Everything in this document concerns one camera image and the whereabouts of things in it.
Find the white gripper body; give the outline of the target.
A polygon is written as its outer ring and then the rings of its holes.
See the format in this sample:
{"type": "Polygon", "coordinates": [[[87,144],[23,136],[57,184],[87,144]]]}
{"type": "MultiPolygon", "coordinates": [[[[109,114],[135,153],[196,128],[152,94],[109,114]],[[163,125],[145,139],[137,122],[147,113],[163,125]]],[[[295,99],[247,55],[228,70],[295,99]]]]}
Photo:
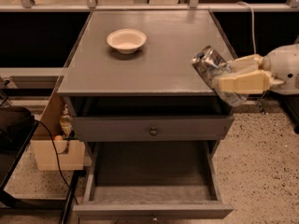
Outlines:
{"type": "Polygon", "coordinates": [[[263,57],[263,69],[270,71],[270,90],[282,95],[299,94],[299,44],[282,46],[263,57]]]}

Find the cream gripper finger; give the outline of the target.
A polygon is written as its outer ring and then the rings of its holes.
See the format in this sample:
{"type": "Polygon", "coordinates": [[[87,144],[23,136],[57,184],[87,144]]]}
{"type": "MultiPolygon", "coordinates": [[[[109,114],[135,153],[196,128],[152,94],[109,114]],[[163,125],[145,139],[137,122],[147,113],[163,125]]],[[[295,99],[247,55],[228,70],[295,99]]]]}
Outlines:
{"type": "Polygon", "coordinates": [[[233,61],[229,64],[235,73],[251,72],[258,70],[263,63],[263,57],[259,54],[252,54],[244,56],[233,61]]]}
{"type": "Polygon", "coordinates": [[[212,81],[216,91],[238,94],[261,94],[284,83],[284,80],[274,78],[271,72],[264,70],[225,74],[215,77],[212,81]]]}

